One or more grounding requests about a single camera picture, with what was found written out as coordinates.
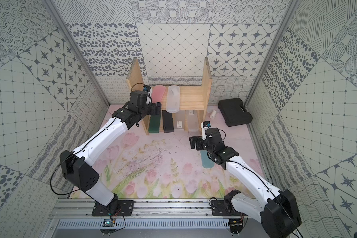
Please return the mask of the pink pencil case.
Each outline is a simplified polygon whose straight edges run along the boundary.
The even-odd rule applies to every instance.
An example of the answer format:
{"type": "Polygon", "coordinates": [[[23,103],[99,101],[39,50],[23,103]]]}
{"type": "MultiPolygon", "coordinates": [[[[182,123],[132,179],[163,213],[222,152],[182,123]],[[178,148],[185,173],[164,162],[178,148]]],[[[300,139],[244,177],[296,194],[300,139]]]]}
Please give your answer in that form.
{"type": "Polygon", "coordinates": [[[165,94],[166,87],[163,85],[156,85],[152,88],[151,98],[152,103],[161,103],[165,94]]]}

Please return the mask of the clear white pencil case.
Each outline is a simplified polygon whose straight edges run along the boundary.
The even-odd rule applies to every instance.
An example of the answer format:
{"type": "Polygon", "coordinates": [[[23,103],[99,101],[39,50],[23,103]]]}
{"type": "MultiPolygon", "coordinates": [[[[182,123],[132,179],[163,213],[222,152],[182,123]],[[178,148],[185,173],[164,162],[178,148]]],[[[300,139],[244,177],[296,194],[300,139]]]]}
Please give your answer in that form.
{"type": "Polygon", "coordinates": [[[177,113],[179,111],[180,103],[180,87],[171,85],[168,87],[166,111],[168,113],[177,113]]]}

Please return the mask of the teal pencil case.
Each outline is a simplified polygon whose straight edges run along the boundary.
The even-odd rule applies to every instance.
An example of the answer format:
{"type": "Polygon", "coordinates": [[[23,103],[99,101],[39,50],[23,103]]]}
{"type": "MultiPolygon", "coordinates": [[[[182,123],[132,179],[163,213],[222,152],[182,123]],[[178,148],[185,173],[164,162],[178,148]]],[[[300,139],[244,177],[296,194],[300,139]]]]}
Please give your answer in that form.
{"type": "Polygon", "coordinates": [[[201,156],[201,163],[203,168],[205,169],[211,169],[214,167],[214,162],[208,158],[208,152],[206,150],[201,150],[200,151],[200,156],[201,156]]]}

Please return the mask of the clear pencil case with label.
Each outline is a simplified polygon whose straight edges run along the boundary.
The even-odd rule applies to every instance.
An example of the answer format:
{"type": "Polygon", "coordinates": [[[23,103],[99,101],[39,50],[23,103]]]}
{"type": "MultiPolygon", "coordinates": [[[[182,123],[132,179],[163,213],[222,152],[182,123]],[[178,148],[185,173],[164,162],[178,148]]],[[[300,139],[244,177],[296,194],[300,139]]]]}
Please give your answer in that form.
{"type": "Polygon", "coordinates": [[[174,114],[174,131],[184,131],[185,111],[174,114]]]}

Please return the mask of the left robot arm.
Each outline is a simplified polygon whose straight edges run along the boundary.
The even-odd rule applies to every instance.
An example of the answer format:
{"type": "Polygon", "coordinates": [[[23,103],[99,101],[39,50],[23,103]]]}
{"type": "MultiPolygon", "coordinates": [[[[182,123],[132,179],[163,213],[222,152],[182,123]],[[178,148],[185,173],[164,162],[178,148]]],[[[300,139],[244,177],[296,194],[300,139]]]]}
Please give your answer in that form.
{"type": "Polygon", "coordinates": [[[74,186],[93,198],[97,205],[113,214],[118,206],[118,196],[109,190],[100,179],[94,164],[100,155],[119,136],[127,132],[146,116],[161,114],[160,102],[153,102],[150,93],[132,91],[130,100],[116,110],[108,122],[90,139],[73,151],[65,150],[60,155],[60,165],[63,177],[74,186]]]}

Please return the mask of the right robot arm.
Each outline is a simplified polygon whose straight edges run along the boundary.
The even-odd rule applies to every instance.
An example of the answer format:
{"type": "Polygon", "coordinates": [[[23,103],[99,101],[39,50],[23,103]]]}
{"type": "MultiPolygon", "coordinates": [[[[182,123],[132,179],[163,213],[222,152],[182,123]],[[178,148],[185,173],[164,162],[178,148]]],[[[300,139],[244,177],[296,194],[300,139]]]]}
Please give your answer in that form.
{"type": "Polygon", "coordinates": [[[302,235],[302,224],[295,196],[289,190],[280,190],[252,169],[232,147],[226,146],[220,129],[209,121],[201,125],[202,135],[190,137],[190,147],[206,151],[208,159],[232,174],[254,195],[246,197],[234,189],[222,201],[211,201],[213,216],[246,215],[258,221],[271,238],[302,235]]]}

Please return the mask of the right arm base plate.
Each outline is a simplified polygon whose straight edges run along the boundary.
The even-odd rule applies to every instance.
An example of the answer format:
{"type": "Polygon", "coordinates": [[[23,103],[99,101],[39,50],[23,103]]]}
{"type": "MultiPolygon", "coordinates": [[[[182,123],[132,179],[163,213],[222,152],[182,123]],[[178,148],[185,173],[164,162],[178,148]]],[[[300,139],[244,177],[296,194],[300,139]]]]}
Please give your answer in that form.
{"type": "Polygon", "coordinates": [[[209,200],[209,205],[212,210],[212,216],[246,216],[246,214],[238,212],[230,202],[225,200],[211,199],[209,200]]]}

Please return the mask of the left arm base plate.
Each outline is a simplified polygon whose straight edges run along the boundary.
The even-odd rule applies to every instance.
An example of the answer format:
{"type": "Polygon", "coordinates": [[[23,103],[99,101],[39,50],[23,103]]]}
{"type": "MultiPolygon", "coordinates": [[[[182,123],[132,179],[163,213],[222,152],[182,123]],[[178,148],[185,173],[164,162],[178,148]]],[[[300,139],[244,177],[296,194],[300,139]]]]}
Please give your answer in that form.
{"type": "Polygon", "coordinates": [[[132,215],[134,200],[116,200],[110,202],[109,205],[104,206],[95,201],[95,205],[92,211],[93,217],[114,216],[116,214],[120,216],[129,217],[132,215]]]}

